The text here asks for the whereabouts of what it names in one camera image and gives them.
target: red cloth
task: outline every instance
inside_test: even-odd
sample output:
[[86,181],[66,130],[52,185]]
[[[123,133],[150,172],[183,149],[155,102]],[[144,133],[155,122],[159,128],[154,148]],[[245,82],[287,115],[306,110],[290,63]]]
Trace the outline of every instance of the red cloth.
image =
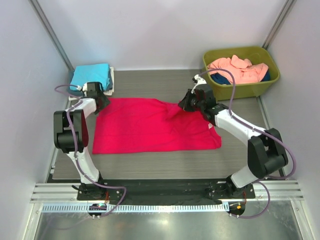
[[200,112],[185,112],[177,103],[153,98],[110,98],[110,101],[96,119],[93,154],[221,147],[221,137]]

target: pink cloth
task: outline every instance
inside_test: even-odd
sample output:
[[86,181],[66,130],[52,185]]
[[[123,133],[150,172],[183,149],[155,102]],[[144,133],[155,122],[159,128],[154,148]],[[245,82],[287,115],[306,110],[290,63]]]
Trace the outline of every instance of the pink cloth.
[[110,98],[96,119],[93,154],[208,150],[221,137],[200,112],[153,98]]
[[[236,84],[252,84],[261,82],[265,77],[268,66],[264,63],[252,65],[249,59],[242,60],[236,55],[219,58],[208,65],[208,69],[226,69],[232,73]],[[210,75],[219,73],[233,84],[231,76],[225,71],[211,71]]]

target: metallic floor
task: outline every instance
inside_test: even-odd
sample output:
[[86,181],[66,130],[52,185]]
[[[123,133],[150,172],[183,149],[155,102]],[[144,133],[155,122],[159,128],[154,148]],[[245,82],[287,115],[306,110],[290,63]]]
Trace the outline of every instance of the metallic floor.
[[[156,98],[178,103],[193,87],[199,70],[116,71],[113,97]],[[233,111],[247,121],[264,127],[256,98],[235,99]],[[96,116],[87,118],[89,151],[92,151]],[[91,155],[105,179],[188,179],[225,178],[247,163],[247,149],[234,136],[216,128],[222,147],[215,150],[141,152]],[[57,155],[53,179],[79,179],[72,161],[61,151]]]
[[[245,215],[259,213],[266,202],[247,202]],[[255,219],[226,212],[120,213],[88,219],[84,213],[42,213],[35,240],[302,240],[290,201],[272,201]]]

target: plastic bin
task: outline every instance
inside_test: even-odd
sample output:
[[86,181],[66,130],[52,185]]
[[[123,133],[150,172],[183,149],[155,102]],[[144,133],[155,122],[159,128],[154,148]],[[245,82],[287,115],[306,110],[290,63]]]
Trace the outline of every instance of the plastic bin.
[[[219,58],[231,58],[237,55],[240,59],[249,59],[253,65],[265,63],[269,67],[270,81],[257,83],[237,84],[235,89],[235,99],[258,97],[263,94],[280,77],[280,72],[270,54],[262,47],[248,46],[237,48],[226,48],[211,50],[204,54],[203,70],[208,70],[208,65]],[[210,77],[210,73],[202,76],[212,87],[216,100],[227,100],[231,98],[233,85],[221,85],[216,83]]]

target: metal corner post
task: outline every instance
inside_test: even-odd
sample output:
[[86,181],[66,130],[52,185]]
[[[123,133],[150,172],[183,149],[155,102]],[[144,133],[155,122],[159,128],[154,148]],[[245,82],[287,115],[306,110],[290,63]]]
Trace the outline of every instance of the metal corner post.
[[297,0],[286,0],[262,47],[268,49]]
[[54,29],[52,28],[46,14],[44,13],[43,9],[41,8],[38,0],[28,0],[29,3],[32,5],[36,15],[39,17],[43,27],[45,28],[46,32],[48,33],[49,37],[51,38],[56,50],[58,51],[59,55],[63,59],[66,67],[69,71],[74,71],[74,67],[72,66],[64,48],[62,47]]

